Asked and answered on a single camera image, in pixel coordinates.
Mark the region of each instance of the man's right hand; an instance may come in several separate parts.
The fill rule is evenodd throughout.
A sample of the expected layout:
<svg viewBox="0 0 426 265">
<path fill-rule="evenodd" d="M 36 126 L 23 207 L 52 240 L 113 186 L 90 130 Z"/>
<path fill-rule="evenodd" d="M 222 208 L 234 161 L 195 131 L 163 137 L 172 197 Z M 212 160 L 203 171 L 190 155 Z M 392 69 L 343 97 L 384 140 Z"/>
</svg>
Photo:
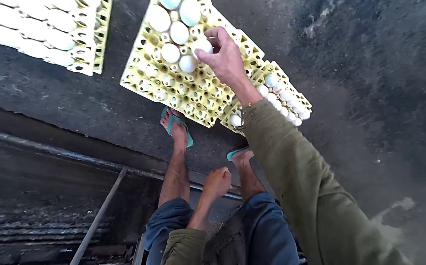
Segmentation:
<svg viewBox="0 0 426 265">
<path fill-rule="evenodd" d="M 213 45 L 213 51 L 217 53 L 209 54 L 196 49 L 198 59 L 210 66 L 216 77 L 233 90 L 248 81 L 241 51 L 226 30 L 223 27 L 212 27 L 204 34 Z"/>
</svg>

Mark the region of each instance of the metal rod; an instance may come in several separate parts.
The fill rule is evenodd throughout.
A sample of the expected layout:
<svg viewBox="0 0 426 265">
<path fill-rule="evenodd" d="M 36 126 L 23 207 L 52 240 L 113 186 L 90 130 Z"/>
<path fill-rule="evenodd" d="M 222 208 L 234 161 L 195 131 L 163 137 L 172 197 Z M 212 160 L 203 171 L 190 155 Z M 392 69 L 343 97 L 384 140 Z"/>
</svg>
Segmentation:
<svg viewBox="0 0 426 265">
<path fill-rule="evenodd" d="M 26 147 L 32 147 L 38 150 L 42 150 L 51 154 L 55 154 L 58 156 L 62 156 L 65 158 L 69 158 L 69 159 L 74 159 L 74 160 L 79 160 L 79 161 L 85 161 L 85 162 L 90 162 L 90 163 L 94 163 L 100 166 L 107 166 L 107 167 L 111 167 L 115 170 L 122 170 L 124 167 L 128 168 L 128 172 L 132 172 L 136 175 L 139 176 L 143 176 L 143 177 L 150 177 L 150 178 L 156 178 L 156 179 L 160 179 L 163 180 L 164 177 L 162 175 L 156 174 L 156 173 L 151 173 L 151 172 L 146 172 L 144 170 L 139 170 L 133 167 L 129 167 L 129 166 L 125 166 L 125 165 L 120 165 L 120 164 L 116 164 L 110 161 L 106 161 L 103 159 L 96 159 L 93 157 L 89 157 L 86 155 L 81 155 L 79 153 L 76 152 L 71 152 L 68 151 L 66 149 L 62 149 L 62 148 L 57 148 L 57 147 L 52 147 L 49 145 L 45 145 L 45 144 L 41 144 L 38 142 L 33 142 L 27 139 L 23 139 L 23 138 L 19 138 L 16 136 L 12 136 L 9 134 L 5 134 L 5 133 L 1 133 L 0 132 L 0 140 L 1 141 L 5 141 L 5 142 L 9 142 L 12 144 L 17 144 L 17 145 L 21 145 L 21 146 L 26 146 Z M 190 187 L 193 189 L 197 189 L 197 190 L 203 190 L 203 186 L 201 184 L 198 183 L 194 183 L 194 182 L 190 182 Z M 230 197 L 230 198 L 234 198 L 234 199 L 242 199 L 242 196 L 233 192 L 228 192 L 226 193 L 224 196 Z"/>
<path fill-rule="evenodd" d="M 105 201 L 102 204 L 102 207 L 100 207 L 100 210 L 98 211 L 97 215 L 95 216 L 94 221 L 92 222 L 92 225 L 90 226 L 89 230 L 87 231 L 87 234 L 85 234 L 84 239 L 80 243 L 79 248 L 75 252 L 74 257 L 72 258 L 72 261 L 69 265 L 79 265 L 80 260 L 84 256 L 84 252 L 87 249 L 87 246 L 89 245 L 92 236 L 94 235 L 95 231 L 97 230 L 97 226 L 102 220 L 103 215 L 105 214 L 105 211 L 108 208 L 108 205 L 110 204 L 110 201 L 113 198 L 113 195 L 115 195 L 116 190 L 118 189 L 118 186 L 120 186 L 120 183 L 122 182 L 123 177 L 125 177 L 126 172 L 128 172 L 128 168 L 124 167 L 120 174 L 118 175 L 118 178 L 115 181 L 115 184 L 113 184 L 112 189 L 108 193 L 108 195 L 105 198 Z"/>
</svg>

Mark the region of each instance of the leg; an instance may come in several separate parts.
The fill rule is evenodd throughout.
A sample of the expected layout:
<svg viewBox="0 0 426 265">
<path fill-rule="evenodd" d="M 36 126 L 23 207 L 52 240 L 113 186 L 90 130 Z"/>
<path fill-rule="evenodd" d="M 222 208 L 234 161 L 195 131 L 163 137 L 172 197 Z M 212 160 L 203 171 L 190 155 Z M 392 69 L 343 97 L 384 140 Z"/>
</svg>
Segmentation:
<svg viewBox="0 0 426 265">
<path fill-rule="evenodd" d="M 174 114 L 179 118 L 183 117 L 178 111 L 167 110 L 164 117 L 161 118 L 161 124 L 165 129 Z M 169 233 L 186 228 L 193 214 L 193 210 L 187 202 L 190 200 L 190 183 L 185 166 L 188 138 L 184 125 L 174 120 L 171 126 L 171 136 L 174 139 L 174 152 L 164 177 L 158 208 L 146 225 L 145 249 L 149 251 L 148 265 L 161 263 Z"/>
<path fill-rule="evenodd" d="M 177 117 L 183 117 L 180 112 L 169 108 L 165 116 L 161 118 L 161 124 L 166 130 L 169 120 L 174 114 Z M 174 139 L 174 153 L 164 177 L 158 207 L 175 198 L 190 200 L 190 183 L 186 174 L 185 164 L 185 151 L 188 144 L 185 127 L 178 121 L 174 121 L 171 126 L 171 135 Z"/>
<path fill-rule="evenodd" d="M 243 193 L 243 226 L 248 264 L 298 265 L 298 250 L 282 209 L 273 196 L 265 192 L 253 172 L 249 159 L 250 149 L 233 155 L 238 168 Z"/>
<path fill-rule="evenodd" d="M 248 148 L 235 153 L 232 157 L 233 163 L 240 174 L 243 201 L 247 201 L 253 195 L 265 191 L 264 186 L 255 175 L 249 163 L 249 160 L 253 156 L 254 153 Z"/>
</svg>

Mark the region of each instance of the person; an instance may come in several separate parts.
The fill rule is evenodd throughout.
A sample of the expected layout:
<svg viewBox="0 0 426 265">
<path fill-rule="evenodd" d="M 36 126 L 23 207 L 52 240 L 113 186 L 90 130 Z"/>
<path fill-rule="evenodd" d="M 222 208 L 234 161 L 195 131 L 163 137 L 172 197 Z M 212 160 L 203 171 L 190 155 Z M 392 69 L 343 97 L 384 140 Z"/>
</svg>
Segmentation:
<svg viewBox="0 0 426 265">
<path fill-rule="evenodd" d="M 282 210 L 249 165 L 253 155 L 260 161 L 309 264 L 410 264 L 372 225 L 312 144 L 257 92 L 247 78 L 240 50 L 226 30 L 213 27 L 204 34 L 216 53 L 195 53 L 238 97 L 243 106 L 243 132 L 251 146 L 232 158 L 245 200 L 247 264 L 298 264 L 296 245 Z M 161 118 L 174 138 L 174 152 L 159 208 L 146 225 L 148 265 L 201 264 L 209 211 L 231 184 L 226 167 L 211 172 L 197 208 L 190 209 L 185 168 L 190 136 L 182 117 L 167 110 Z"/>
</svg>

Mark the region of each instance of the hand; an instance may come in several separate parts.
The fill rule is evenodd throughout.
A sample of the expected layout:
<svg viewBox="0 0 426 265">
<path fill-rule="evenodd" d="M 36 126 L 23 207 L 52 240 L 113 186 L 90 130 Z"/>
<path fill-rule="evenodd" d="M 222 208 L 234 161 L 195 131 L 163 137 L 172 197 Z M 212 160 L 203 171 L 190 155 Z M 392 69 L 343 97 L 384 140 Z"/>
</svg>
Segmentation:
<svg viewBox="0 0 426 265">
<path fill-rule="evenodd" d="M 231 187 L 231 173 L 222 167 L 210 173 L 203 187 L 202 197 L 215 200 L 226 194 Z"/>
<path fill-rule="evenodd" d="M 223 27 L 212 27 L 205 31 L 205 36 L 216 53 L 209 54 L 196 49 L 198 59 L 210 66 L 216 77 L 233 90 L 247 82 L 241 51 L 226 30 Z"/>
</svg>

